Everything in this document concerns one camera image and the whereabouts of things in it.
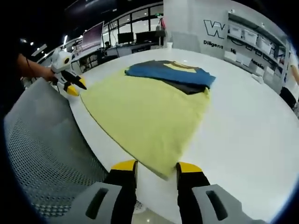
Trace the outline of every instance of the desk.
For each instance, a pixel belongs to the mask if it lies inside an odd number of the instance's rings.
[[[148,50],[99,65],[86,72],[87,87],[130,65],[148,60],[175,60],[216,77],[211,103],[180,159],[202,168],[242,202],[254,219],[272,220],[290,196],[298,178],[299,121],[288,105],[265,84],[223,60],[179,49]],[[132,157],[93,120],[81,98],[68,96],[76,122],[103,166]],[[138,165],[137,199],[155,213],[181,223],[176,175],[164,181]]]

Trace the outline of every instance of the yellow towel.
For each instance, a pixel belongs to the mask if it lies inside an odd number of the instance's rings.
[[[122,70],[88,88],[81,98],[124,150],[167,178],[202,119],[209,90],[186,95],[159,80],[125,76]]]

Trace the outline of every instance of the shelf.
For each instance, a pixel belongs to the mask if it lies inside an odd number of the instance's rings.
[[[259,32],[260,34],[262,34],[264,37],[267,37],[269,40],[271,40],[272,42],[274,42],[275,44],[281,45],[285,48],[285,43],[282,42],[278,37],[276,37],[273,33],[271,33],[270,31],[267,30],[267,28],[261,27],[245,18],[243,18],[242,16],[239,16],[237,14],[228,13],[228,18],[232,21],[241,23],[257,32]]]
[[[239,62],[233,61],[233,60],[231,60],[229,58],[226,58],[226,57],[224,58],[224,61],[229,62],[229,63],[231,63],[231,64],[233,64],[233,65],[235,65],[235,66],[237,66],[237,67],[239,67],[239,68],[241,68],[241,69],[243,69],[243,70],[245,70],[245,71],[247,71],[251,74],[254,74],[256,76],[261,76],[261,75],[257,74],[256,72],[253,72],[250,68],[248,68],[247,66],[245,66],[245,65],[243,65]]]
[[[275,64],[280,67],[280,68],[284,68],[284,66],[282,64],[280,64],[273,56],[269,55],[267,52],[265,52],[264,50],[262,50],[261,48],[259,48],[258,46],[256,46],[255,44],[253,43],[250,43],[240,37],[237,37],[237,36],[234,36],[234,35],[231,35],[231,34],[228,34],[228,38],[231,38],[231,39],[235,39],[237,41],[240,41],[240,42],[243,42],[251,47],[253,47],[254,49],[262,52],[266,57],[268,57],[269,59],[271,59],[273,62],[275,62]]]

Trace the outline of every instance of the folded blue shirt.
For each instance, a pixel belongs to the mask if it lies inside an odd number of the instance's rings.
[[[216,79],[203,69],[197,70],[196,73],[191,73],[170,68],[133,65],[129,70],[126,70],[125,73],[127,76],[157,78],[185,84],[205,85],[207,88],[210,88]]]

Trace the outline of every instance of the office chair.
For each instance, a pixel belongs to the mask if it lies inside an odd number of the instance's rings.
[[[68,101],[42,78],[5,117],[4,132],[15,176],[42,217],[62,216],[78,194],[107,175]]]
[[[170,42],[173,42],[173,48],[200,53],[198,37],[194,34],[171,32]]]

